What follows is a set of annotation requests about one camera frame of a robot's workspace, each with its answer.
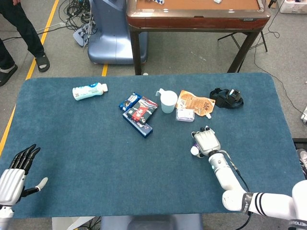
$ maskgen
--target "blue table mat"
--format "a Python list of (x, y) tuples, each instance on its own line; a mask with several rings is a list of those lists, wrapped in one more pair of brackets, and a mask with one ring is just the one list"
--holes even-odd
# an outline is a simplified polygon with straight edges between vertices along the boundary
[[(72, 88), (107, 83), (109, 92), (81, 101)], [(239, 89), (244, 106), (214, 108), (212, 119), (175, 120), (159, 108), (144, 139), (118, 105), (132, 92), (159, 103), (160, 88), (209, 97)], [(209, 125), (252, 192), (291, 195), (303, 174), (270, 75), (264, 73), (41, 78), (18, 96), (0, 172), (16, 153), (37, 144), (26, 187), (48, 177), (40, 192), (14, 206), (16, 218), (228, 212), (206, 158), (190, 154), (191, 132)]]

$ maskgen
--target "white bottle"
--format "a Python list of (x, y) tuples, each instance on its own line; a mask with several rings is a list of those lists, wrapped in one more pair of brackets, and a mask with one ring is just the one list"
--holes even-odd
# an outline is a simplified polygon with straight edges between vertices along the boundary
[(96, 95), (102, 95), (104, 92), (107, 92), (107, 85), (99, 82), (72, 89), (72, 95), (77, 101)]

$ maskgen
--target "table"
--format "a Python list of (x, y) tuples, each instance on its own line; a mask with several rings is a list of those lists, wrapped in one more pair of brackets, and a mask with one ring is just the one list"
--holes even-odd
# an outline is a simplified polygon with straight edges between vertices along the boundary
[[(107, 83), (102, 96), (74, 100), (72, 88)], [(159, 108), (144, 139), (118, 108), (133, 91), (159, 102), (156, 90), (209, 96), (216, 87), (241, 91), (244, 106), (216, 107), (212, 119), (178, 122)], [(251, 191), (291, 195), (304, 179), (272, 78), (263, 73), (39, 78), (21, 87), (0, 172), (13, 156), (41, 147), (26, 188), (37, 194), (14, 206), (15, 218), (227, 212), (210, 164), (189, 152), (191, 132), (216, 133)]]
[(144, 31), (244, 33), (247, 37), (228, 69), (236, 72), (270, 16), (265, 0), (224, 0), (220, 4), (213, 0), (165, 0), (164, 5), (128, 0), (135, 74), (142, 74), (139, 33)]

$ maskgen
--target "white bottle cap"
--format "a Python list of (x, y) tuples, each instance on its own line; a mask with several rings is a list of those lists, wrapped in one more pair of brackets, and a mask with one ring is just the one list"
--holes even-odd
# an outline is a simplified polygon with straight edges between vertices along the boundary
[(200, 150), (196, 146), (192, 146), (190, 151), (194, 156), (197, 156), (200, 152)]
[(107, 85), (106, 85), (106, 84), (102, 84), (102, 90), (103, 90), (104, 92), (107, 92)]

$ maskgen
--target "black pants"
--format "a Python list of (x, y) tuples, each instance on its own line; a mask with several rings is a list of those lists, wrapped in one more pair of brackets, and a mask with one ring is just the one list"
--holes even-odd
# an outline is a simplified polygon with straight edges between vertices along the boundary
[[(0, 13), (17, 28), (21, 37), (28, 45), (28, 50), (36, 57), (44, 55), (44, 47), (35, 31), (32, 23), (29, 21), (18, 3), (13, 5), (12, 0), (0, 0)], [(8, 50), (5, 48), (4, 43), (0, 39), (0, 68), (9, 69), (15, 64)]]

